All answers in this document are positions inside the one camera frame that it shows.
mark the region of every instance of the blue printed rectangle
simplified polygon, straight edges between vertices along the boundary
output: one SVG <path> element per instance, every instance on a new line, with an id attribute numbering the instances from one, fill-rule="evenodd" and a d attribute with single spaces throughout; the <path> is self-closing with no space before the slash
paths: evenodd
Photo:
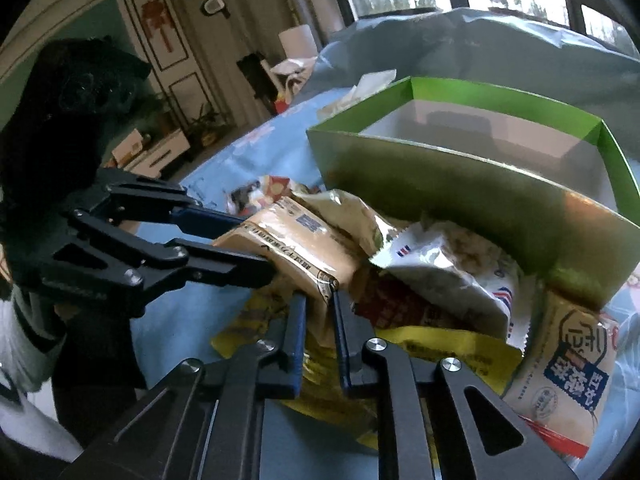
<path id="1" fill-rule="evenodd" d="M 545 377 L 590 412 L 596 409 L 609 381 L 609 375 L 565 341 L 558 344 L 556 353 L 546 365 Z"/>

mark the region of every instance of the gray sleeve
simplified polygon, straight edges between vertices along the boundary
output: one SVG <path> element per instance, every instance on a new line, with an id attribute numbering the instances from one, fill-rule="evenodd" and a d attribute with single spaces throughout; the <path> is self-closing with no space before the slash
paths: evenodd
<path id="1" fill-rule="evenodd" d="M 36 392 L 51 377 L 64 337 L 53 303 L 14 286 L 0 301 L 0 363 L 24 392 Z"/>

